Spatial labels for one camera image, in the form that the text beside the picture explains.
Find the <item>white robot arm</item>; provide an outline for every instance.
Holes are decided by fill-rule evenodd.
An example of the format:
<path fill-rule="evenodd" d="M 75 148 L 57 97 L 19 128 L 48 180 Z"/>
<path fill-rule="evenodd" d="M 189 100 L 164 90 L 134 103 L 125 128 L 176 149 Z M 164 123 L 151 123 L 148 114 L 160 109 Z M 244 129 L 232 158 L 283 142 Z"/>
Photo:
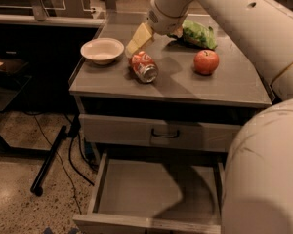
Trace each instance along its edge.
<path fill-rule="evenodd" d="M 192 0 L 152 0 L 148 24 L 177 29 Z M 226 163 L 223 234 L 293 234 L 293 13 L 273 0 L 197 0 L 284 102 L 243 126 Z"/>
<path fill-rule="evenodd" d="M 152 0 L 148 24 L 177 29 L 192 0 Z M 293 98 L 293 12 L 273 0 L 197 0 L 282 99 Z"/>

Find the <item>soda can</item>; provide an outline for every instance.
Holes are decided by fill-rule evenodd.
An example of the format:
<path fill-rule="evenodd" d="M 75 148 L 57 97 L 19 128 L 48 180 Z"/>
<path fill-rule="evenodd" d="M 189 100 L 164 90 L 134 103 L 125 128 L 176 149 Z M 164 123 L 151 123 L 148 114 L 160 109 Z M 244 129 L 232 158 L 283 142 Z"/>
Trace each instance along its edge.
<path fill-rule="evenodd" d="M 151 83 L 158 75 L 158 67 L 151 56 L 140 51 L 130 59 L 130 65 L 143 83 Z"/>

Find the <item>red apple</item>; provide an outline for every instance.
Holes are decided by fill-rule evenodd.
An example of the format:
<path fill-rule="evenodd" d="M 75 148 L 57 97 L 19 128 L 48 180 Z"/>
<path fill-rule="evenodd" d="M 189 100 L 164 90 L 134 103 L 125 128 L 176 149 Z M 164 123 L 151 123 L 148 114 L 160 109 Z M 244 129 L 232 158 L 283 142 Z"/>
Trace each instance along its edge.
<path fill-rule="evenodd" d="M 194 57 L 194 70 L 202 75 L 211 75 L 219 65 L 219 56 L 215 51 L 202 50 Z"/>

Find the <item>cabinet top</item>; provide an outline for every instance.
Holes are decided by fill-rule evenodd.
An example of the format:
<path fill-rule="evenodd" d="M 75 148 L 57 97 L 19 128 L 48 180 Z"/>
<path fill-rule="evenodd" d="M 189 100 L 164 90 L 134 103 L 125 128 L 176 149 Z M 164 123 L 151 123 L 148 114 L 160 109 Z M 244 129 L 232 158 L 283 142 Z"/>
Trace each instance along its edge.
<path fill-rule="evenodd" d="M 155 60 L 159 74 L 150 84 L 142 84 L 130 70 L 123 55 L 108 66 L 80 61 L 70 93 L 74 96 L 130 98 L 211 105 L 265 108 L 271 100 L 254 65 L 236 47 L 210 16 L 188 15 L 189 20 L 212 26 L 217 38 L 220 65 L 211 76 L 193 72 L 196 48 L 181 46 L 174 39 L 155 34 L 146 52 Z M 98 37 L 110 37 L 125 46 L 147 14 L 110 14 Z"/>

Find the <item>open drawer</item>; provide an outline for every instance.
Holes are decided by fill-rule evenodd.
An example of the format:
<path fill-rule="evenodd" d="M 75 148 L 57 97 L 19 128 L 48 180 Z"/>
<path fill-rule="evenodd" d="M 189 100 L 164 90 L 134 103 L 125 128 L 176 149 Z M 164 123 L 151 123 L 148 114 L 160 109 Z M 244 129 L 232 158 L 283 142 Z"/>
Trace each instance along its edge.
<path fill-rule="evenodd" d="M 105 151 L 87 214 L 94 234 L 221 232 L 223 160 L 211 152 L 117 147 Z"/>

